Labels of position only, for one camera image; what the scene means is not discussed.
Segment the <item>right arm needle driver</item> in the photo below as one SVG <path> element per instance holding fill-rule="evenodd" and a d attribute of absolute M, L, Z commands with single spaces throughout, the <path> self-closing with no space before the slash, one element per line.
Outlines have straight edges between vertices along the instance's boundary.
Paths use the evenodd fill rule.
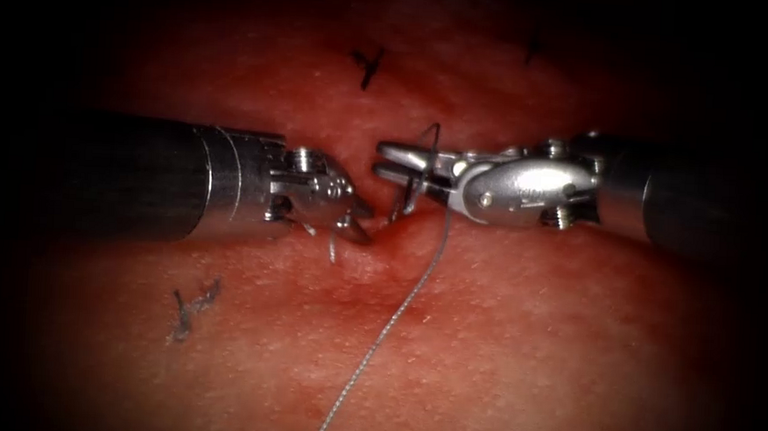
<path fill-rule="evenodd" d="M 479 224 L 566 230 L 595 220 L 603 159 L 561 139 L 499 153 L 465 152 L 452 167 L 449 208 Z"/>

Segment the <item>right arm needle driver jaw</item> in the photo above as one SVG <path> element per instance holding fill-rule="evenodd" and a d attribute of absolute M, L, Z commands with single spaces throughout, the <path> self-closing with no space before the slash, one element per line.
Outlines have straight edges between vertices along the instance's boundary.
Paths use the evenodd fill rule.
<path fill-rule="evenodd" d="M 379 156 L 413 171 L 443 175 L 453 174 L 453 167 L 461 159 L 459 152 L 445 152 L 432 147 L 382 141 L 377 143 Z"/>
<path fill-rule="evenodd" d="M 410 198 L 426 196 L 436 202 L 461 203 L 462 190 L 456 179 L 442 169 L 416 170 L 400 164 L 376 162 L 371 170 L 378 178 L 407 187 Z"/>

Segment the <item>left arm needle driver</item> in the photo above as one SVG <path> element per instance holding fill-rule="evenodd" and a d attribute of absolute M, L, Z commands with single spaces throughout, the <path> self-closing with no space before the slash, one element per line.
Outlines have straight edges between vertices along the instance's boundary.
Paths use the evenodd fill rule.
<path fill-rule="evenodd" d="M 296 223 L 342 229 L 350 224 L 356 187 L 339 161 L 324 151 L 285 151 L 280 168 L 271 170 L 270 189 Z"/>

